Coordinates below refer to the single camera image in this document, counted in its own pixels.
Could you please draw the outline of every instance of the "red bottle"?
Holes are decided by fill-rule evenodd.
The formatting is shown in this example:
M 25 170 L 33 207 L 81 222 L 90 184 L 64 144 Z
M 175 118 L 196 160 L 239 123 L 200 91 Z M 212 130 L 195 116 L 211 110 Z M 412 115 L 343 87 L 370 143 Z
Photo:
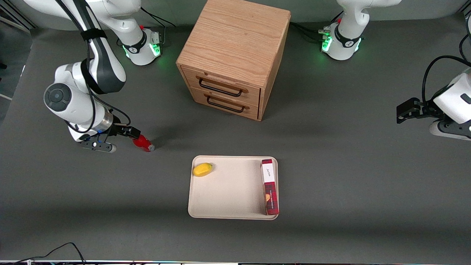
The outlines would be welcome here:
M 144 135 L 140 135 L 139 139 L 132 139 L 135 146 L 141 148 L 144 152 L 150 153 L 154 151 L 155 146 Z

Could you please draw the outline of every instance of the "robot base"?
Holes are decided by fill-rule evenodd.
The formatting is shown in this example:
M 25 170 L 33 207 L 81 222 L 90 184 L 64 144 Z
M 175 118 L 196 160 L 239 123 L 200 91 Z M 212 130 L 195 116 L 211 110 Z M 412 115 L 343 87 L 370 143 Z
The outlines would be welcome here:
M 143 32 L 147 35 L 147 41 L 138 53 L 132 53 L 123 46 L 126 56 L 138 66 L 152 63 L 162 53 L 159 33 L 150 29 L 143 29 Z
M 324 30 L 319 31 L 320 34 L 324 35 L 321 50 L 327 53 L 332 59 L 344 61 L 350 59 L 358 50 L 361 39 L 359 39 L 357 43 L 352 42 L 351 47 L 345 48 L 342 42 L 335 37 L 335 34 L 332 34 L 338 25 L 338 23 L 333 23 L 330 26 L 324 27 Z

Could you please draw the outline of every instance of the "beige tray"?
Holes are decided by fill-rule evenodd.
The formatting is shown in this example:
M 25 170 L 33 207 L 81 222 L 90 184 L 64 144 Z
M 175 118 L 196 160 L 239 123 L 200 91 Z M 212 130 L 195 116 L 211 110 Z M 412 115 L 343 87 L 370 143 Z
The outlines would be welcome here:
M 278 194 L 278 162 L 273 157 L 197 156 L 193 168 L 212 163 L 213 171 L 204 177 L 191 174 L 188 213 L 194 218 L 274 220 L 265 214 L 265 196 L 260 164 L 272 159 Z

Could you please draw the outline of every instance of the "gray table surface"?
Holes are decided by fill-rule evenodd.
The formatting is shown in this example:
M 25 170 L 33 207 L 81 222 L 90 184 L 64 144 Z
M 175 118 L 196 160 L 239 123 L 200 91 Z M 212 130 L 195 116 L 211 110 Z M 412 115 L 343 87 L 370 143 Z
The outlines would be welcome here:
M 291 28 L 262 122 L 192 101 L 175 66 L 190 28 L 169 30 L 163 57 L 142 67 L 109 33 L 128 80 L 102 98 L 154 140 L 151 154 L 124 137 L 114 154 L 75 146 L 42 96 L 85 45 L 77 32 L 35 31 L 0 132 L 0 259 L 73 241 L 90 260 L 470 264 L 470 143 L 429 134 L 432 119 L 395 118 L 396 105 L 420 96 L 430 61 L 458 55 L 464 25 L 458 15 L 372 22 L 346 62 Z M 437 63 L 429 95 L 464 69 Z M 276 157 L 280 216 L 191 218 L 197 155 Z

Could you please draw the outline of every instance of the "wall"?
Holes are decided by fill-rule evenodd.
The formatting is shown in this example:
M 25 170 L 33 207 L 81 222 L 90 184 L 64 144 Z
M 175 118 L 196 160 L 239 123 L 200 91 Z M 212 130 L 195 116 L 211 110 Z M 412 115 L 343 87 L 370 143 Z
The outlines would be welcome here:
M 36 25 L 45 28 L 75 30 L 70 21 L 45 15 L 29 7 L 23 0 L 10 0 Z M 292 12 L 294 22 L 328 21 L 341 8 L 335 0 L 250 0 L 252 2 L 283 8 Z M 194 24 L 206 0 L 142 0 L 142 7 L 178 25 Z M 372 20 L 429 19 L 445 17 L 456 12 L 466 0 L 403 0 L 399 5 L 370 10 Z M 146 26 L 157 25 L 144 12 L 133 15 Z

